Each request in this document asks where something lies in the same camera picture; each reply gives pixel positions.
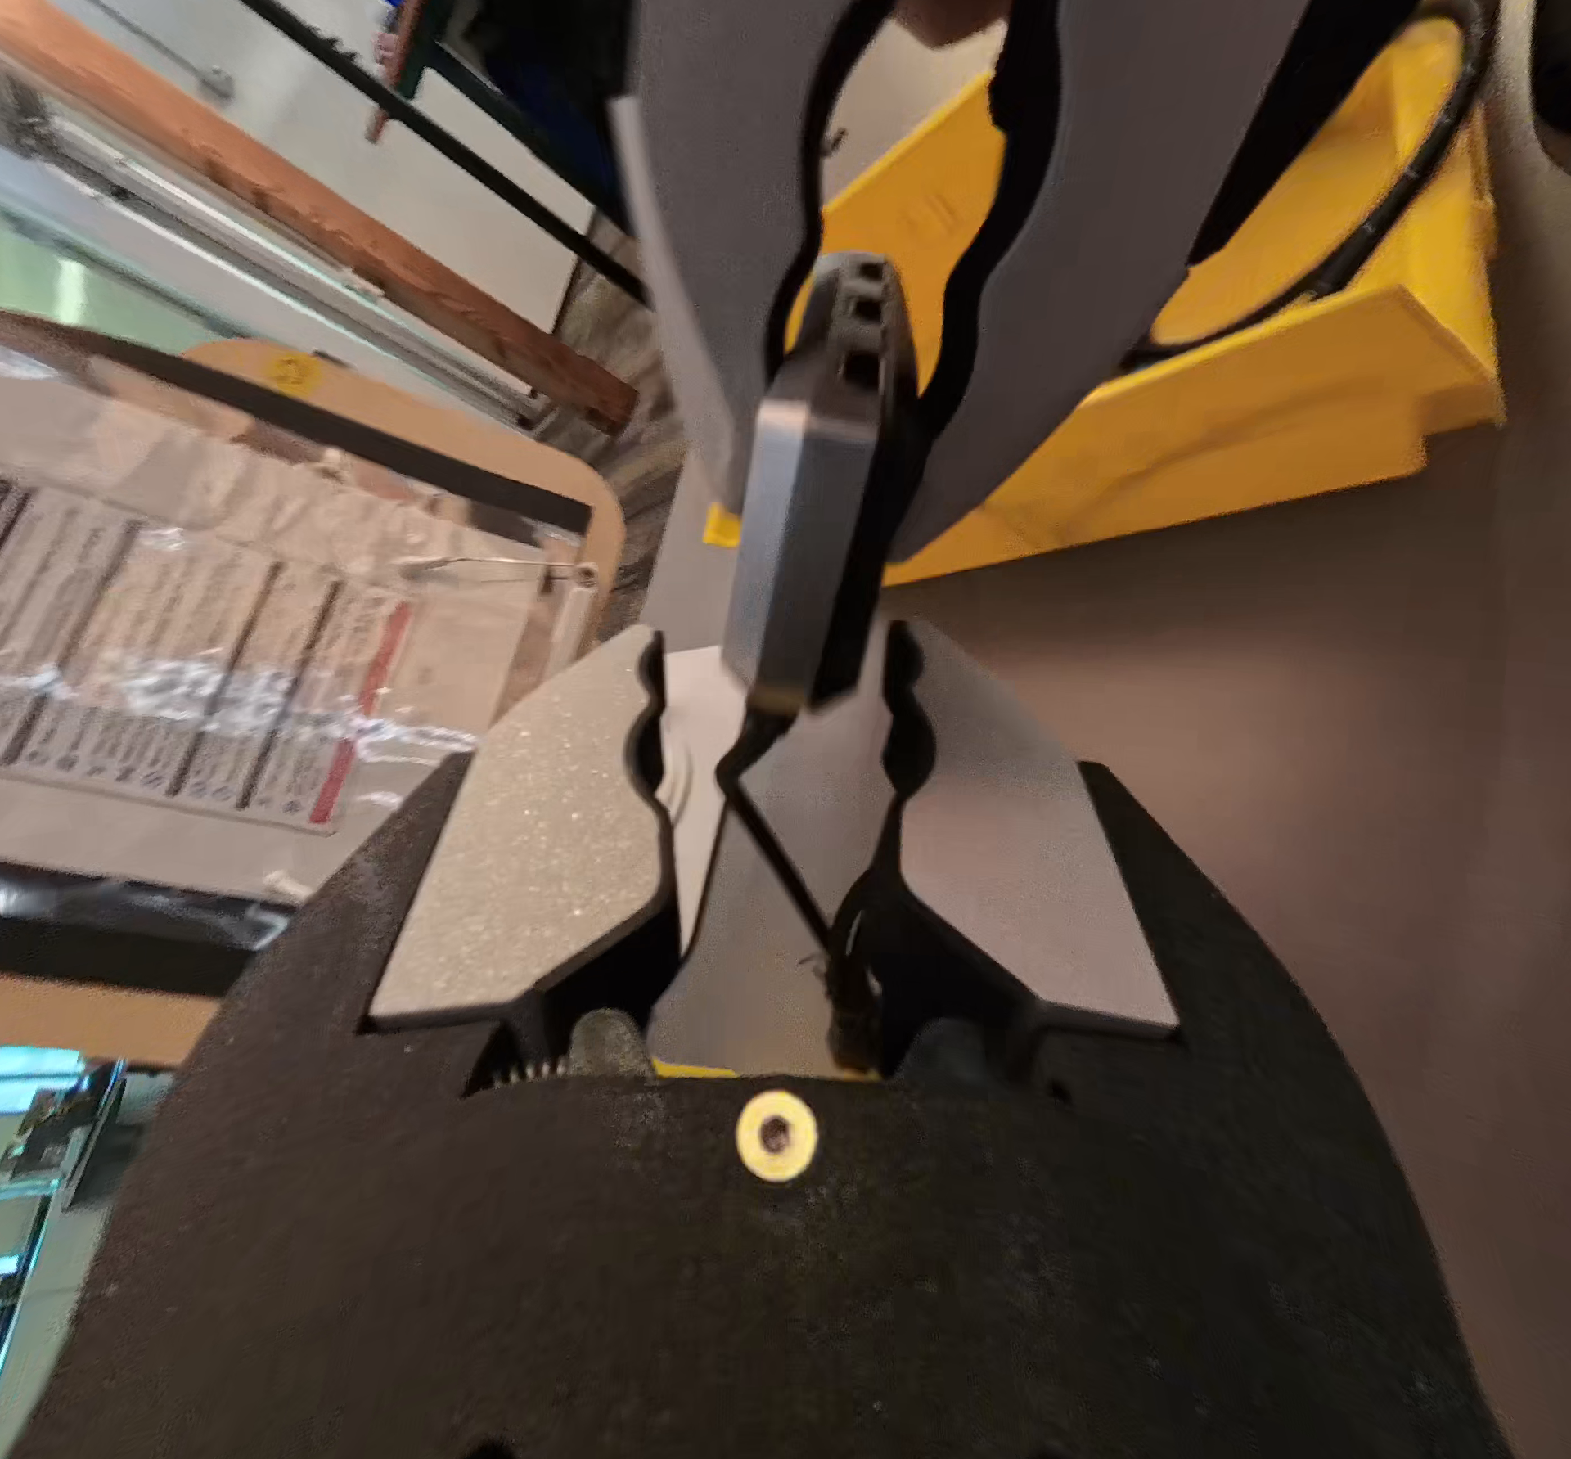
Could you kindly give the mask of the black stanchion pole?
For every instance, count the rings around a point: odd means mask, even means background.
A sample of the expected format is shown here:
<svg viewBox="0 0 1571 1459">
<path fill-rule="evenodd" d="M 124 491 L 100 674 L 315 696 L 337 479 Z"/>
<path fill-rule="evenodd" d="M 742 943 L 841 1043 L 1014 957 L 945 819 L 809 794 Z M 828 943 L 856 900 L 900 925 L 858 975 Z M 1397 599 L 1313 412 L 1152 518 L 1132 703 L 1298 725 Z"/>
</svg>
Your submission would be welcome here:
<svg viewBox="0 0 1571 1459">
<path fill-rule="evenodd" d="M 382 110 L 392 123 L 408 128 L 414 138 L 441 155 L 443 162 L 458 169 L 478 187 L 525 217 L 576 261 L 608 279 L 634 303 L 641 306 L 648 303 L 641 283 L 631 271 L 623 268 L 608 253 L 597 249 L 584 234 L 567 226 L 555 212 L 549 211 L 530 192 L 525 192 L 518 184 L 500 174 L 500 170 L 485 162 L 470 147 L 446 133 L 409 100 L 404 100 L 394 90 L 377 83 L 364 68 L 352 61 L 350 54 L 344 51 L 334 37 L 314 31 L 277 0 L 238 2 L 246 12 L 263 21 L 273 32 L 283 36 L 298 47 L 303 56 L 324 66 L 329 74 L 334 74 L 342 84 L 350 88 L 356 95 L 361 95 L 374 108 Z"/>
</svg>

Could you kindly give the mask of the sign stand with laminated sheet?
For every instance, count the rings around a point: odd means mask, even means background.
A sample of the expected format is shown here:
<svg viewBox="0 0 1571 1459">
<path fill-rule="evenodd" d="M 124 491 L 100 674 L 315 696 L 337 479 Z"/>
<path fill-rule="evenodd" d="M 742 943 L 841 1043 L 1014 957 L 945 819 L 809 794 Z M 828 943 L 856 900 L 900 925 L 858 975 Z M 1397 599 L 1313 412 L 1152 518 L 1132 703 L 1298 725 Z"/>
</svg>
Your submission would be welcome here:
<svg viewBox="0 0 1571 1459">
<path fill-rule="evenodd" d="M 3 1046 L 176 1064 L 426 777 L 596 641 L 594 468 L 260 342 L 3 313 Z"/>
</svg>

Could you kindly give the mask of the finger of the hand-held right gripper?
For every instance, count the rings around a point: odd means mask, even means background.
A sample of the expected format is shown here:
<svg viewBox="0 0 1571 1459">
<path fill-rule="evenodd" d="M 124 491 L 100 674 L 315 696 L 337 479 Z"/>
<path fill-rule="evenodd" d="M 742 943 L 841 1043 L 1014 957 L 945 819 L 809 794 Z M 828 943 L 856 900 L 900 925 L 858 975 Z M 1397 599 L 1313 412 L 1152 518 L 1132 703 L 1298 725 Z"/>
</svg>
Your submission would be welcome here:
<svg viewBox="0 0 1571 1459">
<path fill-rule="evenodd" d="M 821 242 L 819 147 L 893 0 L 634 0 L 611 118 L 690 453 L 737 513 L 755 411 Z"/>
<path fill-rule="evenodd" d="M 1053 147 L 979 291 L 974 363 L 890 545 L 991 496 L 1147 332 L 1308 0 L 1056 0 Z"/>
</svg>

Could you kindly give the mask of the yellow plastic bin with divider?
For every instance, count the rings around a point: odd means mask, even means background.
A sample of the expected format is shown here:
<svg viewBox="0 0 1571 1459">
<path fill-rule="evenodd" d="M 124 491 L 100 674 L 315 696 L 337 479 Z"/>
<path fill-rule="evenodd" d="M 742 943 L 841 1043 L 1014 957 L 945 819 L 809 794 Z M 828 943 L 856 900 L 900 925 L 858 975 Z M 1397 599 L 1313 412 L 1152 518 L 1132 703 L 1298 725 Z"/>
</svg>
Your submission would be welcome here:
<svg viewBox="0 0 1571 1459">
<path fill-rule="evenodd" d="M 1481 84 L 1500 0 L 1424 0 L 1152 345 L 885 584 L 1404 479 L 1500 426 Z"/>
</svg>

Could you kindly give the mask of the dark grey adapter hub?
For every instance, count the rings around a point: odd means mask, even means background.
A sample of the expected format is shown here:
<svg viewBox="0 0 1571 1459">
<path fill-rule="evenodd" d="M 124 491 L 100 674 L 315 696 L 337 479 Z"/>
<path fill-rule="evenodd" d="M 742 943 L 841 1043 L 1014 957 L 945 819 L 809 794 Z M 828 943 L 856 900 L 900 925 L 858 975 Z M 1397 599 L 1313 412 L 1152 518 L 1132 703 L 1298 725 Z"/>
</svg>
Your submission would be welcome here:
<svg viewBox="0 0 1571 1459">
<path fill-rule="evenodd" d="M 856 685 L 883 567 L 928 453 L 897 271 L 823 258 L 755 412 L 720 643 L 749 710 L 789 722 Z"/>
</svg>

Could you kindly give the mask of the wooden beam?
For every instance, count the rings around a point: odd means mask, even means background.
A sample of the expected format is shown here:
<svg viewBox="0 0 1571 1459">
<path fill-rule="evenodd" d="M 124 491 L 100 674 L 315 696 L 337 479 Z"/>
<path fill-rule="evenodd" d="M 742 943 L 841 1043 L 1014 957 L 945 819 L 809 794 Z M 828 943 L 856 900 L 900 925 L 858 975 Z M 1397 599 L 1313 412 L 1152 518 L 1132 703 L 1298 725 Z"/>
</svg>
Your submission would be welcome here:
<svg viewBox="0 0 1571 1459">
<path fill-rule="evenodd" d="M 596 427 L 614 434 L 631 419 L 638 394 L 618 375 L 478 291 L 50 0 L 1 0 L 1 53 L 46 95 L 270 221 L 421 325 Z"/>
</svg>

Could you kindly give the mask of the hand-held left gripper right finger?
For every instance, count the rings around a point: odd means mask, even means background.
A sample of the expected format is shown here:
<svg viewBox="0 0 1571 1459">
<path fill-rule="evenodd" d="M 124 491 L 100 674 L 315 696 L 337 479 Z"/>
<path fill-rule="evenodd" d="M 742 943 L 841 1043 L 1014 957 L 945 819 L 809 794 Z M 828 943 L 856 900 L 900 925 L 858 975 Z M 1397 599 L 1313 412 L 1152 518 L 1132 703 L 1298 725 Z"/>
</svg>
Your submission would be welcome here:
<svg viewBox="0 0 1571 1459">
<path fill-rule="evenodd" d="M 839 905 L 846 997 L 875 1039 L 940 1019 L 1164 1039 L 1174 1006 L 1078 764 L 928 624 L 881 643 L 881 811 Z"/>
</svg>

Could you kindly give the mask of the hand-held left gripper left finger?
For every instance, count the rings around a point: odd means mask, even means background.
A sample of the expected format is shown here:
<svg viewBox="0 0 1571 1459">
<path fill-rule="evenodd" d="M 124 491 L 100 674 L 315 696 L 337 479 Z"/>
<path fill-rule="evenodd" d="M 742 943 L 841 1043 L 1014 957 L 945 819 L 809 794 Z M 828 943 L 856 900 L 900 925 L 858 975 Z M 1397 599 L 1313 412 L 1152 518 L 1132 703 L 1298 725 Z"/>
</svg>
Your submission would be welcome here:
<svg viewBox="0 0 1571 1459">
<path fill-rule="evenodd" d="M 660 634 L 634 624 L 488 732 L 367 1009 L 381 1032 L 500 1021 L 646 1026 L 681 962 L 673 834 L 658 801 Z"/>
</svg>

